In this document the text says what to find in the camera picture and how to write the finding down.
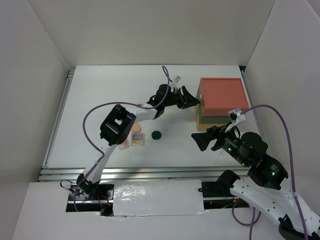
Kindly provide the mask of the green drawer unit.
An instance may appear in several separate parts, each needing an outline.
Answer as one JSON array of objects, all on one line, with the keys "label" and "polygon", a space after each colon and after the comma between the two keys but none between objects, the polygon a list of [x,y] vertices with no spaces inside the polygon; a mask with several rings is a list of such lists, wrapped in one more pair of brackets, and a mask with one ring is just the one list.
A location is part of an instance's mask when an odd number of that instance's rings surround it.
[{"label": "green drawer unit", "polygon": [[220,94],[214,94],[207,89],[197,89],[197,99],[200,104],[196,106],[196,113],[200,124],[225,125],[230,122],[225,104],[219,99]]}]

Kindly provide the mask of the salmon top drawer unit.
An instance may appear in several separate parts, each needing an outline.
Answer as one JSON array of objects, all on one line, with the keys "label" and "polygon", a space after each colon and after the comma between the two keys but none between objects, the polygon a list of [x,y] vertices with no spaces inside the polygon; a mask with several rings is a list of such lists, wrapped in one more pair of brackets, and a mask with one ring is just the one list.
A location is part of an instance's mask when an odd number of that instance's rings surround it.
[{"label": "salmon top drawer unit", "polygon": [[222,117],[227,116],[230,110],[249,108],[240,78],[202,77],[197,95],[204,117]]}]

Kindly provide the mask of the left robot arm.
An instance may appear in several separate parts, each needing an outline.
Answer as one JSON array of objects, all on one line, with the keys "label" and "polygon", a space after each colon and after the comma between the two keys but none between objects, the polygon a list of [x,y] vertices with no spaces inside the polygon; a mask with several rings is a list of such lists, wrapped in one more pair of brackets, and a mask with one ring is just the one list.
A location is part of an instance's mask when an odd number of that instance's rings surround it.
[{"label": "left robot arm", "polygon": [[[200,101],[191,95],[185,86],[172,89],[167,83],[160,85],[156,94],[151,96],[145,104],[108,102],[89,110],[82,121],[82,130],[87,141],[99,152],[99,155],[76,180],[76,187],[81,195],[88,200],[97,196],[101,176],[111,154],[128,138],[135,123],[159,118],[166,107],[177,106],[179,109],[186,109],[198,104]],[[98,147],[87,134],[86,121],[93,111],[109,105],[113,105],[113,108],[99,128],[99,136],[107,142],[107,146]]]}]

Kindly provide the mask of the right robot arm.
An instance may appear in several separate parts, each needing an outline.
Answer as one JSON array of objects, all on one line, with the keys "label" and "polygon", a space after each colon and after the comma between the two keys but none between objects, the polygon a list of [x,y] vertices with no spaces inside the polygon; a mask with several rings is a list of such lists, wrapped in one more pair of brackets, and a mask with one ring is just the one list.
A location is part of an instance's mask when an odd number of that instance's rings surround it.
[{"label": "right robot arm", "polygon": [[247,202],[268,217],[286,240],[318,240],[320,216],[294,192],[292,180],[284,166],[267,154],[268,144],[255,132],[237,137],[237,127],[227,131],[227,126],[213,126],[206,132],[193,133],[201,151],[215,141],[212,151],[224,150],[243,167],[247,175],[259,187],[272,195],[269,198],[246,182],[232,170],[225,170],[217,181],[204,182],[199,188],[204,196],[217,193],[232,195]]}]

